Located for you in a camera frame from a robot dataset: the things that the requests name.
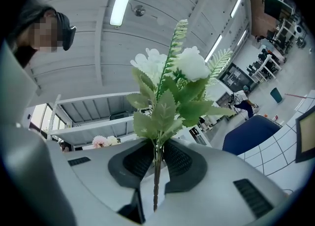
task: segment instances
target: teal bin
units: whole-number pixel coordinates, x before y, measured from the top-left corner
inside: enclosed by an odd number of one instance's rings
[[[277,88],[274,88],[271,92],[270,95],[276,100],[277,103],[282,101],[282,96],[280,95],[279,91]]]

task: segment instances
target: white ceiling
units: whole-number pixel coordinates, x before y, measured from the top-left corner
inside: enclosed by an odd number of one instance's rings
[[[30,69],[40,91],[31,105],[98,94],[137,91],[130,60],[146,47],[167,54],[177,21],[188,19],[186,47],[197,46],[204,57],[219,34],[217,50],[234,48],[250,24],[250,2],[243,0],[235,17],[236,0],[130,0],[146,13],[136,17],[128,5],[121,27],[109,25],[115,0],[41,0],[66,14],[77,27],[72,47],[57,53],[37,53]]]

